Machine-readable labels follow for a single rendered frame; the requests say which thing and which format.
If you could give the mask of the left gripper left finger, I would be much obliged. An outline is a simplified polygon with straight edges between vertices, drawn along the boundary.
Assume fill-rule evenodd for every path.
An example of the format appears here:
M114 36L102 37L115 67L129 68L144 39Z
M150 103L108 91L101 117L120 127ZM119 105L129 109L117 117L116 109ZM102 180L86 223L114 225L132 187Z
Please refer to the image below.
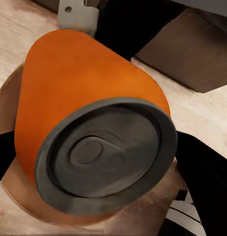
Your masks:
M14 132L0 134L0 181L16 156Z

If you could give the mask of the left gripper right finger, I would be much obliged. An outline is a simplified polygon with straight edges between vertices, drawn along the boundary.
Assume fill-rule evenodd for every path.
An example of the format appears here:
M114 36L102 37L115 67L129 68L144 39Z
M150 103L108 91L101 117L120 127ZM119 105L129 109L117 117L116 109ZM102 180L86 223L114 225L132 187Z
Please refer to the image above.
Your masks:
M227 159L196 137L177 131L175 154L207 236L227 236Z

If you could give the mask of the can of soda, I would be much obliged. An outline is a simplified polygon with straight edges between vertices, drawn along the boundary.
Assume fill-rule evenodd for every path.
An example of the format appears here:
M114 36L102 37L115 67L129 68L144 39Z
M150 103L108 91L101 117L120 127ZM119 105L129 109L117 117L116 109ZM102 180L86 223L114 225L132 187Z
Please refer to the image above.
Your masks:
M173 163L178 136L150 75L88 34L60 29L27 54L14 145L48 205L92 216L152 190Z

